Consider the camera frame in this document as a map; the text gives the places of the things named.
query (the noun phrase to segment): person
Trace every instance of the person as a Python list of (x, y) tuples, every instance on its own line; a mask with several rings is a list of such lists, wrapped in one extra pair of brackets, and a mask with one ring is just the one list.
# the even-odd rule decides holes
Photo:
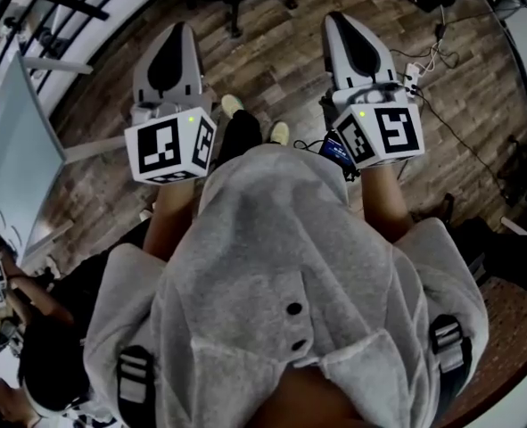
[[(336, 164), (286, 147), (283, 122), (263, 144), (231, 95), (222, 108), (195, 221), (194, 183), (163, 186), (143, 249), (109, 257), (84, 351), (95, 392), (133, 428), (430, 426), (441, 372), (465, 385), (488, 340), (445, 227), (414, 224), (390, 165), (361, 171), (361, 220)], [(451, 325), (463, 359), (447, 361), (431, 331)]]
[[(149, 221), (124, 235), (120, 243), (142, 247)], [(45, 419), (67, 415), (84, 426), (105, 427), (115, 422), (91, 392), (83, 365), (86, 331), (95, 308), (96, 295), (111, 249), (80, 263), (68, 276), (54, 283), (51, 292), (15, 265), (4, 251), (8, 309), (25, 325), (18, 369), (20, 387), (0, 379), (0, 413), (4, 420), (26, 427)], [(21, 299), (30, 300), (27, 304)]]

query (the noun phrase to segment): power outlet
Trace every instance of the power outlet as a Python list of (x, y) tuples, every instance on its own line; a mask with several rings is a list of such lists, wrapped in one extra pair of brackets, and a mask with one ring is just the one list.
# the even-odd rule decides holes
[(404, 87), (406, 88), (406, 94), (410, 98), (416, 98), (414, 91), (417, 87), (417, 80), (420, 78), (420, 69), (417, 68), (413, 63), (409, 63), (406, 67), (406, 75), (404, 76)]

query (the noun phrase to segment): gray polo shirt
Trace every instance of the gray polo shirt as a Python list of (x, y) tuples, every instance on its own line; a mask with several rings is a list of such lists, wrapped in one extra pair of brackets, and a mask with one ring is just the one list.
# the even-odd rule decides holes
[(111, 253), (86, 370), (120, 418), (119, 350), (145, 344), (159, 427), (242, 428), (287, 366), (318, 366), (372, 424), (425, 427), (440, 384), (429, 324), (442, 313), (471, 337), (473, 375), (487, 313), (443, 224), (392, 245), (350, 211), (338, 166), (263, 145), (208, 179), (168, 265), (126, 244)]

